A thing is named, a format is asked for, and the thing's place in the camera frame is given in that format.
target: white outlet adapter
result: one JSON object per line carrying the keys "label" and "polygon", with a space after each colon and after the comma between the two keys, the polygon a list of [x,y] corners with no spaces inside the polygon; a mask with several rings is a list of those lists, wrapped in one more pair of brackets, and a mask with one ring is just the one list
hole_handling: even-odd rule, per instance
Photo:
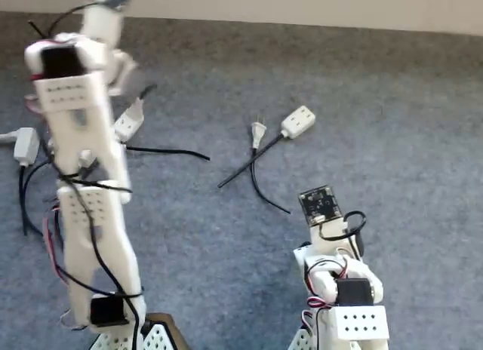
{"label": "white outlet adapter", "polygon": [[281,134],[284,137],[295,139],[314,123],[315,114],[306,106],[301,106],[281,123]]}

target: electrical plug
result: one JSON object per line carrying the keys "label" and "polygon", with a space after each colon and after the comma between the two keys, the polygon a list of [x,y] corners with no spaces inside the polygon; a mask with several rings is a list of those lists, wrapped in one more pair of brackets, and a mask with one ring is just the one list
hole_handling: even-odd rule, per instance
{"label": "electrical plug", "polygon": [[295,139],[315,123],[315,115],[306,106],[301,106],[292,112],[281,123],[281,134],[284,137]]}
{"label": "electrical plug", "polygon": [[114,123],[114,132],[121,143],[129,141],[144,122],[143,104],[146,95],[156,88],[155,84],[147,86],[131,106],[122,113]]}
{"label": "electrical plug", "polygon": [[255,121],[251,123],[251,135],[253,137],[252,149],[258,149],[260,147],[260,141],[262,141],[265,131],[266,126],[261,122]]}
{"label": "electrical plug", "polygon": [[17,131],[14,158],[23,167],[28,167],[35,163],[39,146],[40,142],[38,140],[37,131],[35,131],[33,127],[21,127]]}

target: gray carpet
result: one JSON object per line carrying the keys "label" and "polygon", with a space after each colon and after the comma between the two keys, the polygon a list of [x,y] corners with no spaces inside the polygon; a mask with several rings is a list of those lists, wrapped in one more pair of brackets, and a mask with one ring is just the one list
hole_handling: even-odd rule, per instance
{"label": "gray carpet", "polygon": [[[52,18],[0,14],[0,132],[35,123],[22,100],[32,92],[23,49],[36,38],[27,17]],[[366,262],[385,285],[391,349],[478,348],[483,39],[129,19],[121,47],[140,71],[117,113],[159,84],[132,144],[213,158],[128,158],[135,195],[125,216],[149,310],[172,313],[194,350],[287,348],[305,296],[291,251],[309,239],[297,193],[323,184],[344,211],[368,215]],[[315,127],[257,167],[293,215],[262,203],[246,174],[218,190],[249,156],[248,125],[263,116],[274,137],[301,104]],[[65,289],[40,240],[22,236],[9,147],[0,170],[0,348],[85,349],[94,336],[58,326]],[[54,193],[53,173],[42,173],[29,194],[37,222]]]}

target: perforated plate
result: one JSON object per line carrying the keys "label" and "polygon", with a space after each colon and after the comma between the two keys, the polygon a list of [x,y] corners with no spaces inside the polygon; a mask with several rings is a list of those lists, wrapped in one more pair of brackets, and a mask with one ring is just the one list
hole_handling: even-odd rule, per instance
{"label": "perforated plate", "polygon": [[310,335],[307,330],[299,329],[297,331],[288,350],[315,350],[310,343]]}
{"label": "perforated plate", "polygon": [[[131,350],[130,339],[113,339],[110,335],[99,335],[90,350]],[[143,350],[174,350],[163,325],[154,325],[143,343]]]}
{"label": "perforated plate", "polygon": [[329,312],[341,340],[388,339],[384,306],[336,307]]}

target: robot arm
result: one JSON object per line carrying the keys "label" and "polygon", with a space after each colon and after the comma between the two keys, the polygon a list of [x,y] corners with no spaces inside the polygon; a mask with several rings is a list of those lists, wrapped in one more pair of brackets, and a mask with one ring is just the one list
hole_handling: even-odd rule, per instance
{"label": "robot arm", "polygon": [[357,232],[348,231],[327,186],[302,193],[300,203],[312,243],[297,248],[294,255],[309,292],[309,310],[303,312],[306,328],[297,332],[289,349],[311,342],[317,350],[387,350],[386,310],[375,305],[383,299],[383,284],[352,242],[352,233],[359,235],[365,221]]}

